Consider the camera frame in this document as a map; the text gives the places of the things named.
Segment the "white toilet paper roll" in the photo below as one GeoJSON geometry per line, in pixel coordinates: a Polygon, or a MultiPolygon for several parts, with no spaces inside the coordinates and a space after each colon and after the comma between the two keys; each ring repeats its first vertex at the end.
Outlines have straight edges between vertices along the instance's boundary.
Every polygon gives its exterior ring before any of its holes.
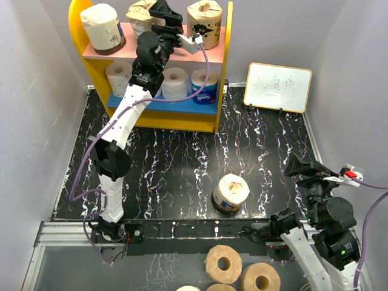
{"type": "Polygon", "coordinates": [[[189,94],[189,77],[179,68],[172,67],[163,71],[162,95],[166,100],[186,98],[189,94]]]}

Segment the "blue toilet paper roll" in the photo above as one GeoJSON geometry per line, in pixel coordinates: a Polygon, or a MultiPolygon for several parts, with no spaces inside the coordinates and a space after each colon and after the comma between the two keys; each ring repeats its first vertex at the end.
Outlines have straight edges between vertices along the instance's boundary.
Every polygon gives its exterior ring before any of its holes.
{"type": "Polygon", "coordinates": [[[218,73],[214,70],[210,71],[209,78],[204,83],[207,75],[206,69],[195,70],[191,76],[191,88],[192,93],[195,93],[203,85],[202,91],[193,97],[193,102],[199,105],[210,105],[216,101],[216,94],[218,89],[218,73]]]}

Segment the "cream roll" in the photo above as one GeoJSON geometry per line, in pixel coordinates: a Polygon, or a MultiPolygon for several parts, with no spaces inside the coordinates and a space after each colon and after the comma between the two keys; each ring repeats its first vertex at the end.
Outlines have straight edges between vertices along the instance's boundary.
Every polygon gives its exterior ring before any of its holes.
{"type": "Polygon", "coordinates": [[[95,52],[111,55],[126,44],[116,10],[108,4],[95,4],[80,13],[82,26],[95,52]]]}

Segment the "beige roll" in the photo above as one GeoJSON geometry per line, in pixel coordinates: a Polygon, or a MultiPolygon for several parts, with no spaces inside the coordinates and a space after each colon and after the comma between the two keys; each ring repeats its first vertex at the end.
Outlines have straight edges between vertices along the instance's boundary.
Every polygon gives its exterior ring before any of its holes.
{"type": "Polygon", "coordinates": [[[246,181],[229,173],[223,176],[213,189],[212,203],[220,212],[233,214],[240,209],[249,193],[246,181]]]}

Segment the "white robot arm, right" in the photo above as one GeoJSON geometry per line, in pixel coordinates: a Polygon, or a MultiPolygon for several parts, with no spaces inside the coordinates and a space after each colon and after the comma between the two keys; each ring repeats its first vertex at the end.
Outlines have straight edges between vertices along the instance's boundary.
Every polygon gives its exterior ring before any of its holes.
{"type": "Polygon", "coordinates": [[[306,191],[307,223],[317,233],[311,236],[314,242],[311,246],[303,224],[290,209],[270,217],[270,233],[290,248],[312,290],[359,288],[357,264],[361,254],[350,231],[356,226],[353,205],[331,192],[340,185],[359,187],[363,173],[349,164],[335,173],[318,161],[304,162],[295,153],[289,155],[284,174],[304,176],[297,186],[306,191]]]}

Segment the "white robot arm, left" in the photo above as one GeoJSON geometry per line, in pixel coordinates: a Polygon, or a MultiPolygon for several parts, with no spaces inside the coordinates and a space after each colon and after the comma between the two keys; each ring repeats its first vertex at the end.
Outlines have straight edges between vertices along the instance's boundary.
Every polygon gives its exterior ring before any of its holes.
{"type": "Polygon", "coordinates": [[[164,80],[163,71],[183,33],[182,16],[174,12],[166,1],[156,1],[150,8],[152,17],[163,19],[164,25],[153,24],[151,30],[138,36],[136,59],[124,97],[108,124],[93,142],[91,159],[101,183],[101,218],[107,221],[104,234],[118,242],[125,235],[125,227],[118,221],[123,217],[123,179],[131,166],[125,152],[126,142],[137,120],[156,96],[164,80]]]}

